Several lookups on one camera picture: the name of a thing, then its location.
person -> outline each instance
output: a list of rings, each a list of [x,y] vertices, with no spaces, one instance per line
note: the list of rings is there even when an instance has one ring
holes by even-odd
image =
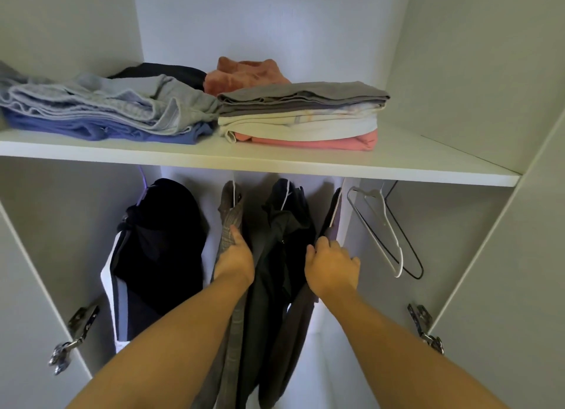
[[[235,245],[216,264],[214,282],[147,328],[107,363],[70,409],[187,408],[210,369],[237,301],[254,279],[251,251]],[[308,246],[312,291],[341,324],[383,409],[505,408],[464,370],[366,304],[357,293],[360,260],[321,237]]]

person's left arm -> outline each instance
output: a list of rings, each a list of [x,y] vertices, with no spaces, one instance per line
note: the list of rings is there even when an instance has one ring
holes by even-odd
[[[237,229],[231,231],[236,244],[220,256],[214,282],[131,341],[69,409],[190,407],[233,309],[254,279],[251,251]]]

forearm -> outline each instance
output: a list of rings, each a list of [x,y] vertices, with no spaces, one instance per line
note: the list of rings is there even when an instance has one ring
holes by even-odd
[[[188,407],[246,288],[236,276],[216,279],[136,337],[69,408]]]
[[[324,300],[383,409],[505,408],[464,370],[373,309],[354,289]]]

purple garment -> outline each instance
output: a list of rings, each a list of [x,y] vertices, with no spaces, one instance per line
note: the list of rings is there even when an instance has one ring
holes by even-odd
[[[2,108],[8,124],[26,131],[48,132],[68,135],[88,141],[106,138],[123,138],[132,141],[157,141],[161,143],[196,144],[201,135],[214,132],[213,122],[197,122],[191,130],[177,135],[155,135],[109,119],[84,117],[77,119],[50,120],[26,116],[13,110]]]

orange fabric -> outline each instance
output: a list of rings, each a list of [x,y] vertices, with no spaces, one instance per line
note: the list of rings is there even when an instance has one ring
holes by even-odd
[[[271,140],[268,138],[250,137],[249,135],[234,133],[237,141],[252,141],[254,143],[275,144],[277,146],[305,147],[305,148],[333,148],[341,150],[371,151],[377,144],[377,130],[358,137],[342,138],[339,140],[323,141],[285,141]]]
[[[245,87],[289,83],[272,59],[237,62],[220,56],[217,70],[209,72],[204,79],[204,92],[217,97],[222,92],[237,91]]]

